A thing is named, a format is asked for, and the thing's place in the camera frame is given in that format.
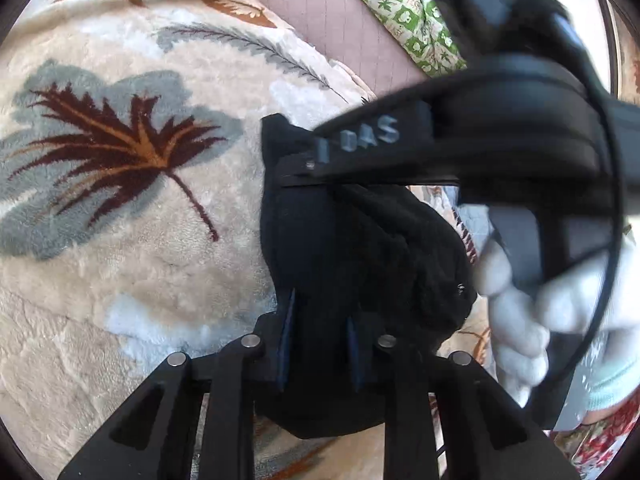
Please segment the white gloved hand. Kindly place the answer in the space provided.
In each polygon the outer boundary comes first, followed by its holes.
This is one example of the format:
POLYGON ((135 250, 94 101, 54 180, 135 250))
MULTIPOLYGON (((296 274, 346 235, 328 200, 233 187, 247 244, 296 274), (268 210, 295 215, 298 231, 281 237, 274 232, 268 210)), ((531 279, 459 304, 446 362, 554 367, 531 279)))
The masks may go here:
MULTIPOLYGON (((498 382, 520 405, 547 376, 552 334, 582 334, 599 298, 607 254, 578 264, 541 287, 535 297, 518 290, 508 256, 488 240, 474 266, 474 283, 488 299, 491 348, 498 382)), ((625 240, 602 330, 608 344, 593 372, 588 413, 610 414, 639 388, 639 246, 625 240)))

